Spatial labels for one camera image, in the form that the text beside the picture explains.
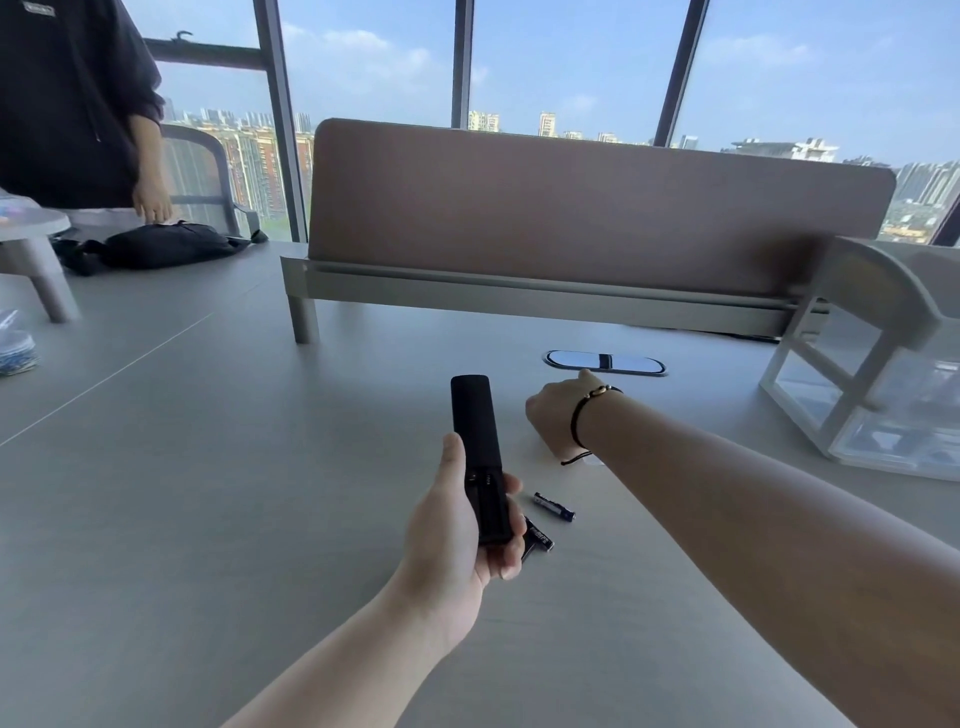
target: hand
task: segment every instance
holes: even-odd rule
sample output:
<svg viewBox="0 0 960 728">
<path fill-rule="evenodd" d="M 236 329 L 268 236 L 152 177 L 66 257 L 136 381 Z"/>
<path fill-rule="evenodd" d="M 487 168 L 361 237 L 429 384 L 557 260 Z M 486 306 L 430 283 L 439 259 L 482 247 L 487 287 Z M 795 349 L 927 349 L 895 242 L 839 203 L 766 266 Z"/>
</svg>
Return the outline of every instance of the hand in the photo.
<svg viewBox="0 0 960 728">
<path fill-rule="evenodd" d="M 444 454 L 430 490 L 417 504 L 407 526 L 403 560 L 387 591 L 412 605 L 440 628 L 444 654 L 467 636 L 480 611 L 484 588 L 492 578 L 520 573 L 526 520 L 512 497 L 514 538 L 505 546 L 477 546 L 479 528 L 464 489 L 467 457 L 459 435 L 444 437 Z M 523 487 L 505 474 L 507 493 Z"/>
<path fill-rule="evenodd" d="M 160 175 L 140 173 L 140 179 L 133 188 L 133 208 L 148 225 L 165 223 L 173 217 L 170 195 Z"/>
<path fill-rule="evenodd" d="M 584 452 L 583 448 L 573 442 L 570 419 L 577 402 L 601 386 L 603 382 L 590 370 L 584 369 L 576 379 L 550 382 L 539 394 L 527 400 L 527 419 L 561 462 Z"/>
</svg>

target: sky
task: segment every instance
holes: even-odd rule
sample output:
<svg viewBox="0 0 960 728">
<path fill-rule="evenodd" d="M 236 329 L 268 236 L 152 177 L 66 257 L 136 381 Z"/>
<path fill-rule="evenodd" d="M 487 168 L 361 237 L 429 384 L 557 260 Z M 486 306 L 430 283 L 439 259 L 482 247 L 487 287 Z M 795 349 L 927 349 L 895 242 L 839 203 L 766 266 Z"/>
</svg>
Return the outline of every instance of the sky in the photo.
<svg viewBox="0 0 960 728">
<path fill-rule="evenodd" d="M 250 0 L 124 0 L 143 36 L 256 45 Z M 680 0 L 475 0 L 470 108 L 500 129 L 646 141 Z M 279 0 L 294 111 L 448 126 L 454 0 Z M 960 158 L 957 0 L 712 0 L 675 141 L 822 137 L 838 159 Z M 162 63 L 178 111 L 269 111 L 264 74 Z"/>
</svg>

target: white stool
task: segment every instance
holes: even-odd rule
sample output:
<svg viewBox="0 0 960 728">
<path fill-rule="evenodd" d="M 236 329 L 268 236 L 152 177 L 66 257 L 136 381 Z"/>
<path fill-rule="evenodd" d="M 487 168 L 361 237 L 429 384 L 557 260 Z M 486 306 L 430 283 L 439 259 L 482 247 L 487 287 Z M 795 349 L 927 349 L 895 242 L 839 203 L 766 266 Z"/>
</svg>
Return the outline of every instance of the white stool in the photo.
<svg viewBox="0 0 960 728">
<path fill-rule="evenodd" d="M 26 208 L 0 217 L 0 273 L 26 276 L 54 323 L 80 318 L 49 236 L 65 231 L 70 220 L 62 212 Z"/>
</svg>

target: black hoodie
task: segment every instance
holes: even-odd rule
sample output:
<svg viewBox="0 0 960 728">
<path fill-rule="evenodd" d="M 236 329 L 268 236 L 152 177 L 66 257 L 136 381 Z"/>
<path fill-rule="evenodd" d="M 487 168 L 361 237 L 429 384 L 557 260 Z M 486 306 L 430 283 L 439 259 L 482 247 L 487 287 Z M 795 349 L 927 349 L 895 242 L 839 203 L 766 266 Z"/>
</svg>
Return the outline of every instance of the black hoodie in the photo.
<svg viewBox="0 0 960 728">
<path fill-rule="evenodd" d="M 128 117 L 160 75 L 120 0 L 0 0 L 0 187 L 47 207 L 130 207 Z"/>
</svg>

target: forearm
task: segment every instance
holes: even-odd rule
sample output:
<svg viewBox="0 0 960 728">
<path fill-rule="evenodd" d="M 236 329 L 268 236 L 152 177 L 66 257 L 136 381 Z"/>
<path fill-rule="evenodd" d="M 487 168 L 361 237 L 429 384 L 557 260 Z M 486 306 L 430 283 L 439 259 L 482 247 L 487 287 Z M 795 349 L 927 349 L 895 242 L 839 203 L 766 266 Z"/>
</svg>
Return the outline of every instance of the forearm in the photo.
<svg viewBox="0 0 960 728">
<path fill-rule="evenodd" d="M 578 432 L 793 667 L 861 726 L 960 724 L 960 553 L 616 393 Z"/>
<path fill-rule="evenodd" d="M 140 178 L 162 179 L 163 135 L 153 119 L 136 114 L 129 117 L 133 145 L 136 147 Z"/>
<path fill-rule="evenodd" d="M 388 586 L 224 728 L 388 728 L 443 656 L 431 625 Z"/>
</svg>

